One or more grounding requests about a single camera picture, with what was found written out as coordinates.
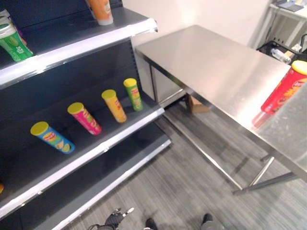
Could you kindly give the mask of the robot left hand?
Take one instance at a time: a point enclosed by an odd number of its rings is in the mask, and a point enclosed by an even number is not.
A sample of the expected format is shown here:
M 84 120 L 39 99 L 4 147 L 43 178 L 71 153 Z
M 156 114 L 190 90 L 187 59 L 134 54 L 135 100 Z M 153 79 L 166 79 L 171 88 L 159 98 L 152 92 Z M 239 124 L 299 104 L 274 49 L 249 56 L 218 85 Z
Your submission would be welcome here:
M 127 211 L 121 213 L 121 208 L 116 209 L 114 212 L 112 212 L 109 217 L 105 221 L 105 225 L 113 227 L 116 229 L 119 224 L 122 222 L 122 220 L 130 213 L 132 213 L 135 210 L 134 207 L 129 208 Z

